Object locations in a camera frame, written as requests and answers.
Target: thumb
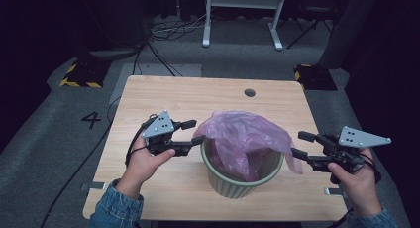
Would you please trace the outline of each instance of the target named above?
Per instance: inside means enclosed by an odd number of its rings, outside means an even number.
[[[350,181],[352,175],[346,172],[341,166],[337,165],[336,163],[329,163],[328,169],[331,173],[338,178],[343,184],[346,184]]]
[[[174,149],[169,149],[167,151],[164,151],[157,156],[154,156],[154,164],[156,167],[159,167],[163,165],[165,162],[167,162],[170,158],[172,158],[175,155]]]

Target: denim jacket sleeve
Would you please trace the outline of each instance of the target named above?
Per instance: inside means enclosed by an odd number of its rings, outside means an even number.
[[[90,216],[89,228],[95,227],[140,227],[138,225],[143,209],[143,197],[135,200],[115,189],[120,180],[114,180],[98,201],[95,213]]]
[[[347,215],[347,223],[349,227],[360,228],[397,228],[394,219],[389,212],[383,208],[382,212],[374,216],[357,216],[350,213]]]

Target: purple plastic bag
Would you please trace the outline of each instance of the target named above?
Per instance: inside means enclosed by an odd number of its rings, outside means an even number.
[[[288,133],[264,117],[245,111],[216,111],[198,126],[193,137],[214,139],[212,157],[217,170],[245,181],[256,181],[263,156],[269,150],[284,152],[291,171],[302,174],[302,163],[293,157]]]

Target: ribbed plastic bucket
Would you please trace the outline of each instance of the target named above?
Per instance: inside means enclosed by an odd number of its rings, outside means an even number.
[[[210,146],[214,145],[209,139],[204,140],[201,144],[201,156],[208,171],[208,178],[213,189],[220,195],[232,199],[237,199],[250,194],[257,186],[260,186],[273,179],[280,171],[283,164],[284,155],[282,152],[270,150],[263,157],[262,166],[258,170],[259,180],[246,182],[233,175],[223,171],[217,171],[209,161],[211,150]]]

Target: hand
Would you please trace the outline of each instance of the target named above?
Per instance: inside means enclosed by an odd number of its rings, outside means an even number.
[[[139,137],[134,143],[133,150],[146,145],[145,139]],[[137,199],[143,182],[151,178],[159,166],[175,155],[175,150],[170,149],[157,156],[152,156],[144,148],[131,154],[129,165],[120,182],[115,187],[122,194]]]
[[[372,159],[370,149],[361,150],[361,154]],[[329,163],[328,169],[341,181],[344,191],[352,202],[357,215],[372,216],[382,211],[377,198],[374,172],[371,167],[363,165],[361,169],[353,174],[346,172],[335,163]]]

